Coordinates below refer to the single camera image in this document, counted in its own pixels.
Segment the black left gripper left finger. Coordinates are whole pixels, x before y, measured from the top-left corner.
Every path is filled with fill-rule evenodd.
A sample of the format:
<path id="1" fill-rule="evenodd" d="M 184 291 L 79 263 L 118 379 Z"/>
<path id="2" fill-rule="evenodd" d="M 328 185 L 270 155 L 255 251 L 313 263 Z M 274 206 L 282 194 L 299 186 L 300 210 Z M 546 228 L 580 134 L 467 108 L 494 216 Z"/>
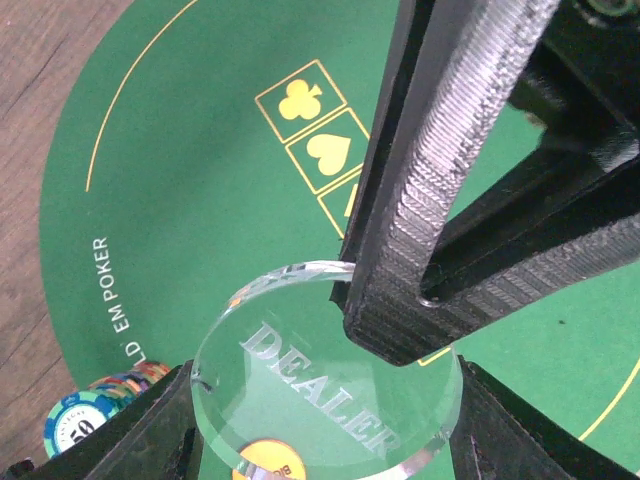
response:
<path id="1" fill-rule="evenodd" d="M 174 368 L 88 439 L 25 479 L 196 479 L 201 434 L 196 425 L 187 361 Z"/>

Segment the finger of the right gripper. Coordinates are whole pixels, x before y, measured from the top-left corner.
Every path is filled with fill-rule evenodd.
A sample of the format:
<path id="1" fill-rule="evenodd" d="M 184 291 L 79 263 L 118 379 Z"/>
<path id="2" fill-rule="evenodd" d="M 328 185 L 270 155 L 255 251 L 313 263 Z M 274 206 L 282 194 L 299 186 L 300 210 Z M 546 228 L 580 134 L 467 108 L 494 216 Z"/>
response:
<path id="1" fill-rule="evenodd" d="M 436 350 L 639 258 L 639 152 L 537 149 L 449 221 L 421 281 Z"/>
<path id="2" fill-rule="evenodd" d="M 420 284 L 452 205 L 558 9 L 555 1 L 400 3 L 332 298 L 347 337 L 408 365 L 451 342 Z"/>

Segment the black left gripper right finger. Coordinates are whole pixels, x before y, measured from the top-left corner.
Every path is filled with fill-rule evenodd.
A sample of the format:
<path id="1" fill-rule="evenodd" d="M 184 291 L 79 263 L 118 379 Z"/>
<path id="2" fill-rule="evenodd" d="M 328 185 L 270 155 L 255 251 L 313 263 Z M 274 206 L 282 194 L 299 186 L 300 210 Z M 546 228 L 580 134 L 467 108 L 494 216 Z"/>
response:
<path id="1" fill-rule="evenodd" d="M 457 479 L 635 479 L 474 362 L 459 358 L 463 391 L 450 438 Z"/>

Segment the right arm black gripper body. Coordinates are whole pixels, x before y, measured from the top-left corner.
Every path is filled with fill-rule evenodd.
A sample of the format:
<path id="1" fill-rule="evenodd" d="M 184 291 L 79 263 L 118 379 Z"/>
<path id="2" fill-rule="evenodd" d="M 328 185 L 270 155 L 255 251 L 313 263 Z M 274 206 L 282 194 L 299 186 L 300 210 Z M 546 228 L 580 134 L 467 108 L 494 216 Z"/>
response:
<path id="1" fill-rule="evenodd" d="M 562 1 L 509 103 L 603 170 L 639 154 L 639 4 Z"/>

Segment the orange big blind button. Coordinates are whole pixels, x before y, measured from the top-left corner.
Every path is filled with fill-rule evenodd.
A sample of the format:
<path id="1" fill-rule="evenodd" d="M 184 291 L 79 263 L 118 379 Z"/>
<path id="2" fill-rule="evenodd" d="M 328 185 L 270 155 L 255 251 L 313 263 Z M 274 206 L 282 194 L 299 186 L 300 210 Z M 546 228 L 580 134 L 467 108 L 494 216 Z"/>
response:
<path id="1" fill-rule="evenodd" d="M 293 479 L 307 478 L 306 467 L 301 456 L 290 445 L 280 440 L 253 441 L 244 446 L 240 454 L 275 475 Z"/>

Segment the clear acrylic dealer button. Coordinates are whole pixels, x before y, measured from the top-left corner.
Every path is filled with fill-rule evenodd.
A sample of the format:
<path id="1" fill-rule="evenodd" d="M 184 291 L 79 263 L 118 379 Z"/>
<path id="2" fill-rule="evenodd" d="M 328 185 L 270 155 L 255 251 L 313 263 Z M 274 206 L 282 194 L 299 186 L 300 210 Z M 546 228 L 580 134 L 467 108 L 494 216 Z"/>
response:
<path id="1" fill-rule="evenodd" d="M 306 479 L 437 479 L 459 418 L 462 375 L 443 348 L 404 367 L 351 342 L 330 300 L 354 267 L 310 261 L 266 273 L 228 301 L 194 360 L 198 427 L 216 479 L 293 479 L 240 450 L 277 439 Z"/>

